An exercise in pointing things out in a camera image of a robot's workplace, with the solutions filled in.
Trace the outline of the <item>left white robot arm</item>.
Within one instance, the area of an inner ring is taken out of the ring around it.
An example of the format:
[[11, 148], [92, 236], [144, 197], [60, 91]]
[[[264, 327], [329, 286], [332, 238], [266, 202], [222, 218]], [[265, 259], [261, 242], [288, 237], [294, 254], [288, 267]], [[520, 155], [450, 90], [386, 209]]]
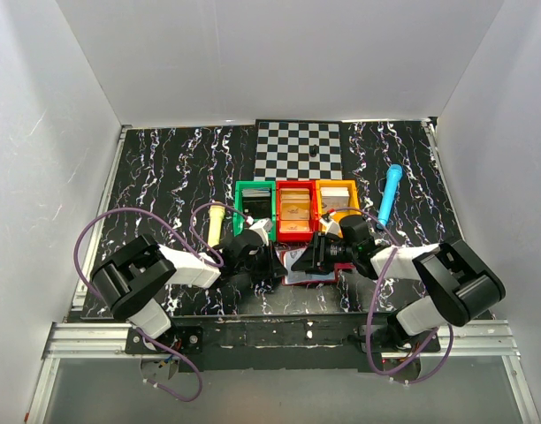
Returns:
[[147, 345], [165, 353], [175, 345], [176, 333], [155, 296], [167, 284], [207, 290], [241, 278], [276, 280], [287, 275], [273, 242], [260, 231], [244, 230], [214, 248], [196, 257], [141, 235], [96, 266], [90, 282], [115, 319], [141, 329]]

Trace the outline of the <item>red leather card holder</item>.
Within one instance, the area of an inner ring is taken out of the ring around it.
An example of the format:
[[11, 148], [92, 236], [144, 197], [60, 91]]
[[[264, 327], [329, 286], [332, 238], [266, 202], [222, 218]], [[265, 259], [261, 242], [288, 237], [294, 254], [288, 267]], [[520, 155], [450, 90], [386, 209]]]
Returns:
[[285, 250], [278, 253], [282, 265], [287, 270], [286, 276], [282, 277], [281, 283], [284, 286], [303, 284], [336, 284], [342, 270], [353, 270], [354, 265], [350, 263], [335, 264], [332, 272], [328, 274], [312, 274], [304, 271], [293, 271], [295, 261], [301, 258], [304, 248]]

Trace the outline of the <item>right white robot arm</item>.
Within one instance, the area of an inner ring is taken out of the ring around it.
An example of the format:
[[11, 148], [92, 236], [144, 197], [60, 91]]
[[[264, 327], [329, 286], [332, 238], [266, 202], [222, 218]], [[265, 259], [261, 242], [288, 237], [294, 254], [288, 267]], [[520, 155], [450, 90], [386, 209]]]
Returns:
[[291, 270], [329, 274], [340, 264], [351, 264], [364, 277], [415, 280], [426, 294], [392, 314], [378, 342], [407, 351], [424, 331], [451, 324], [463, 327], [506, 297], [506, 288], [462, 239], [421, 247], [379, 245], [363, 216], [349, 215], [328, 230], [313, 234]]

